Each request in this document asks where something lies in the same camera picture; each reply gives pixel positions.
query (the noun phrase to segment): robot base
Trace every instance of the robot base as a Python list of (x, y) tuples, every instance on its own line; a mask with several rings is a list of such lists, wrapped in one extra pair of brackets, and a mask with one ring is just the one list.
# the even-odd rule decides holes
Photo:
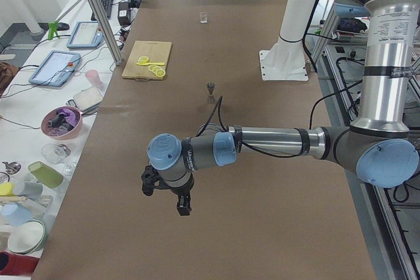
[[(277, 48), (277, 43), (273, 46), (271, 50), (260, 50), (260, 69), (261, 69), (261, 77), (263, 81), (271, 81), (271, 80), (294, 80), (294, 81), (308, 81), (308, 75), (306, 74), (305, 68), (305, 59), (303, 56), (303, 52), (300, 51), (301, 56), (288, 56), (285, 63), (281, 65), (277, 65), (275, 63), (275, 58), (273, 51), (275, 52)], [(302, 66), (292, 66), (291, 64), (296, 64), (292, 62), (290, 58), (294, 59), (297, 58), (298, 60), (302, 60)]]

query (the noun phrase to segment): purple cloth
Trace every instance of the purple cloth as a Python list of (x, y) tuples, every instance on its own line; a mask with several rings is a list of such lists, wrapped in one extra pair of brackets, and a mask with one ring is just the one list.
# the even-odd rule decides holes
[(67, 123), (69, 123), (71, 126), (75, 127), (77, 125), (76, 114), (70, 108), (59, 108), (57, 113), (59, 115), (63, 114)]

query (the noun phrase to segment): black box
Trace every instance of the black box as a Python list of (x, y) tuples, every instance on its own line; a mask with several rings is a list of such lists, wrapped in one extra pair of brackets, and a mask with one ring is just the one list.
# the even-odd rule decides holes
[(118, 22), (120, 26), (129, 26), (131, 24), (130, 15), (129, 3), (118, 3)]

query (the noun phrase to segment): metal jigger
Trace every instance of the metal jigger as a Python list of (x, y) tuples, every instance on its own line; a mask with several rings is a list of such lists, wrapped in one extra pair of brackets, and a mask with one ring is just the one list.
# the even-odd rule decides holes
[(213, 96), (213, 91), (215, 90), (216, 84), (214, 82), (207, 82), (205, 85), (207, 87), (207, 90), (209, 91), (209, 97), (207, 98), (207, 103), (212, 104), (214, 103), (215, 97)]
[(8, 163), (6, 161), (3, 161), (2, 163), (6, 166), (6, 173), (9, 175), (16, 174), (17, 172), (19, 172), (20, 167), (21, 167), (19, 162)]

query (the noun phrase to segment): wooden cutting board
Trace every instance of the wooden cutting board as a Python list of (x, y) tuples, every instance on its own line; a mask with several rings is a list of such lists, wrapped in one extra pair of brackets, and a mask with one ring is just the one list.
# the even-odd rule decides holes
[(172, 42), (136, 41), (125, 65), (123, 78), (163, 80), (165, 77), (156, 77), (148, 66), (139, 66), (137, 61), (141, 56), (147, 56), (151, 62), (164, 62), (165, 65), (161, 67), (167, 71), (171, 47)]

